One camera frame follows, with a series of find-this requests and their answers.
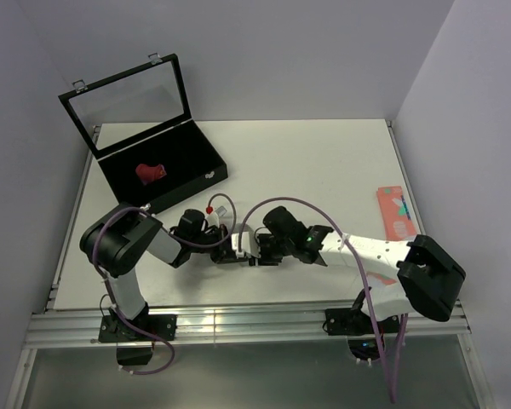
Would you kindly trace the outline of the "black display case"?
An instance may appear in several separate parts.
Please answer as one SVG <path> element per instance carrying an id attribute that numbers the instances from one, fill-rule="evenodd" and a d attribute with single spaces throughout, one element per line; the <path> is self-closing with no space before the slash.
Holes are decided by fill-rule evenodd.
<path id="1" fill-rule="evenodd" d="M 59 100 L 119 202 L 160 213 L 228 177 L 226 161 L 192 117 L 179 58 L 150 55 L 139 66 L 85 83 Z M 139 164 L 167 175 L 143 186 Z"/>

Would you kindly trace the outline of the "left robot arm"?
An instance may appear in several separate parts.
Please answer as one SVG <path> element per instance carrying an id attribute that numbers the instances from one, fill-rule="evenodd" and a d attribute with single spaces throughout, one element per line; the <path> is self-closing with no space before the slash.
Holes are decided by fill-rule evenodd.
<path id="1" fill-rule="evenodd" d="M 104 279 L 118 330 L 129 340 L 149 329 L 148 305 L 141 295 L 135 267 L 145 253 L 179 268 L 193 254 L 207 254 L 215 264 L 237 262 L 231 234 L 223 224 L 212 225 L 200 210 L 185 210 L 169 233 L 163 223 L 142 210 L 120 204 L 88 228 L 80 250 Z"/>

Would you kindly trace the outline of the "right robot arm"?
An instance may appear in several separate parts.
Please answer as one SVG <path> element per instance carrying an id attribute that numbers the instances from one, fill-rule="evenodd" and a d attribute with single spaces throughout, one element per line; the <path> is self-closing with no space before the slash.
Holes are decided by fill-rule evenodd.
<path id="1" fill-rule="evenodd" d="M 466 278 L 462 267 L 431 237 L 387 241 L 340 234 L 328 226 L 305 226 L 283 206 L 263 218 L 269 231 L 260 239 L 260 259 L 271 264 L 292 256 L 305 264 L 356 268 L 393 282 L 372 285 L 353 305 L 353 326 L 372 331 L 392 316 L 420 315 L 437 322 L 450 319 Z"/>

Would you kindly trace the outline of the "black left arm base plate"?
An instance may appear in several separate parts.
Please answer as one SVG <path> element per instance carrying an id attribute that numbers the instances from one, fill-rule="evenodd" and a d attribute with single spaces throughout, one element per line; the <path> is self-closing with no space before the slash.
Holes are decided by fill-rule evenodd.
<path id="1" fill-rule="evenodd" d="M 175 339 L 177 316 L 150 314 L 140 322 L 126 324 L 115 314 L 102 318 L 98 335 L 99 343 L 134 343 L 172 341 Z"/>

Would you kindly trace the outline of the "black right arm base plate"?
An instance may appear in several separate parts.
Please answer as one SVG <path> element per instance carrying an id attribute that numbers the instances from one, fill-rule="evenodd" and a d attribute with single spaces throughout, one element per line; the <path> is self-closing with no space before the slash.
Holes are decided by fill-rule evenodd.
<path id="1" fill-rule="evenodd" d="M 324 311 L 325 320 L 322 325 L 329 336 L 371 336 L 375 332 L 370 317 L 361 311 L 349 308 L 328 308 Z M 398 333 L 399 318 L 393 316 L 378 321 L 376 327 L 379 334 Z"/>

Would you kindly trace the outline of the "maroon sock with orange cuff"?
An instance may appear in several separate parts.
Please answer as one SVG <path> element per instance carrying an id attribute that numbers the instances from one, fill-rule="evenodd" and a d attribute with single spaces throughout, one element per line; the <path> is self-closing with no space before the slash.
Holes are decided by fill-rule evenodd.
<path id="1" fill-rule="evenodd" d="M 148 164 L 139 164 L 135 168 L 135 173 L 143 186 L 158 181 L 167 175 L 167 172 L 162 164 L 154 166 L 150 166 Z"/>

